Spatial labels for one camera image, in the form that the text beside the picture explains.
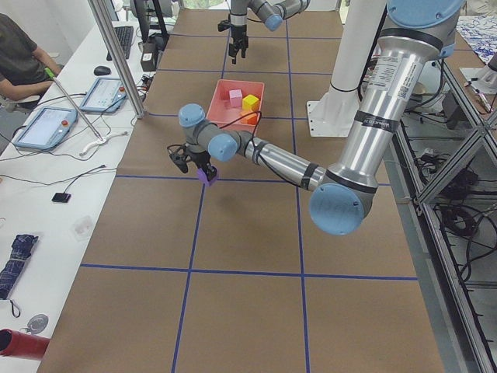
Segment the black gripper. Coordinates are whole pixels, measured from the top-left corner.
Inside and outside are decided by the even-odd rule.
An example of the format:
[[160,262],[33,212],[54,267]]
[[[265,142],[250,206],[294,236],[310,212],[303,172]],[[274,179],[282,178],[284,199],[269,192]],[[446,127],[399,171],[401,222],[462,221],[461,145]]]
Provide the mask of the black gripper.
[[246,51],[249,48],[249,37],[247,35],[247,26],[231,25],[231,38],[232,42],[229,46],[228,54],[231,58],[231,63],[237,63],[238,49],[240,49],[241,57],[246,57]]
[[210,164],[210,154],[205,150],[197,152],[194,147],[187,146],[186,150],[176,149],[169,151],[169,158],[182,173],[189,172],[188,162],[190,158],[198,169],[203,170],[205,182],[215,182],[217,180],[217,169]]

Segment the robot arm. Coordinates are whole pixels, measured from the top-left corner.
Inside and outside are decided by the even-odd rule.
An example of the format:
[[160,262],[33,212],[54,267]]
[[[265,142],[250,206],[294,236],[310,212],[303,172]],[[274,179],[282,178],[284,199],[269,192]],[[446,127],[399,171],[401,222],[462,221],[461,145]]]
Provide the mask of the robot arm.
[[231,31],[232,42],[229,44],[228,55],[232,64],[236,64],[237,55],[242,53],[245,58],[249,48],[249,37],[247,34],[248,10],[258,17],[265,27],[274,31],[279,28],[285,19],[289,19],[296,14],[302,13],[310,5],[310,1],[290,0],[281,1],[275,5],[263,0],[241,0],[231,1],[231,9],[228,18],[218,23],[217,28]]
[[217,179],[214,161],[236,155],[311,192],[311,219],[323,232],[347,235],[368,215],[377,170],[426,63],[450,56],[462,2],[354,1],[329,89],[311,103],[308,121],[319,137],[345,136],[339,160],[323,168],[233,124],[219,124],[201,106],[179,110],[186,136],[167,148],[183,172],[193,163],[200,180]]

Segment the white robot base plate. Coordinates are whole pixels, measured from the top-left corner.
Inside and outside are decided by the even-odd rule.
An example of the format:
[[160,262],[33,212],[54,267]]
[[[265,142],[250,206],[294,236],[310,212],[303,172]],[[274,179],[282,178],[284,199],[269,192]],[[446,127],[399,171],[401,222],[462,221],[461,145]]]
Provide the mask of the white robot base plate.
[[346,138],[359,109],[358,99],[307,101],[310,136],[323,138]]

